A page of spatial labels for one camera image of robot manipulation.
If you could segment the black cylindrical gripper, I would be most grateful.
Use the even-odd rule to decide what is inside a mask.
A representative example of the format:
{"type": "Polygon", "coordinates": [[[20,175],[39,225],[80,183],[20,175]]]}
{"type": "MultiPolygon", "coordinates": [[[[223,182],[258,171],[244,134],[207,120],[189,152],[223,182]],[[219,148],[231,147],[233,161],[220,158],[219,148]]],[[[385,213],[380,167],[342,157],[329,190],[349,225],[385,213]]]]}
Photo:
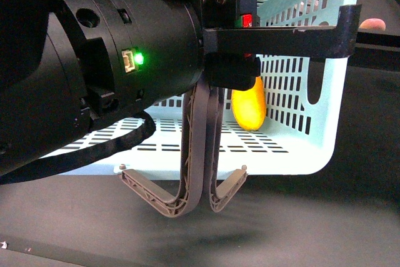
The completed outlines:
{"type": "Polygon", "coordinates": [[[245,91],[251,53],[206,53],[205,29],[241,28],[256,0],[1,0],[1,175],[51,176],[131,148],[51,153],[184,93],[206,74],[245,91]]]}

